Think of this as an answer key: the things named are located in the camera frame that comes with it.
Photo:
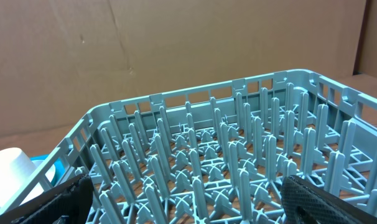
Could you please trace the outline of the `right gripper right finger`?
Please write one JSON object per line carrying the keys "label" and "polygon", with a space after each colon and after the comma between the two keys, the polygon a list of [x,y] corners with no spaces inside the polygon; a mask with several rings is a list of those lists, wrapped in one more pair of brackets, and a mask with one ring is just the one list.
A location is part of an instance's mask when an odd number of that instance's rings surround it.
{"label": "right gripper right finger", "polygon": [[286,223],[377,223],[377,217],[296,175],[285,177],[281,202]]}

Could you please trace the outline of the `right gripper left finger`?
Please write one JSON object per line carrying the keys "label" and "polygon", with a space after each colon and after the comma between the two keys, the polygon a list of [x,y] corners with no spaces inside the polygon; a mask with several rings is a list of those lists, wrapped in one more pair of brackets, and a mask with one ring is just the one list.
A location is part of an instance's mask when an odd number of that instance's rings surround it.
{"label": "right gripper left finger", "polygon": [[94,186],[87,174],[46,191],[0,215],[0,224],[85,224],[93,203]]}

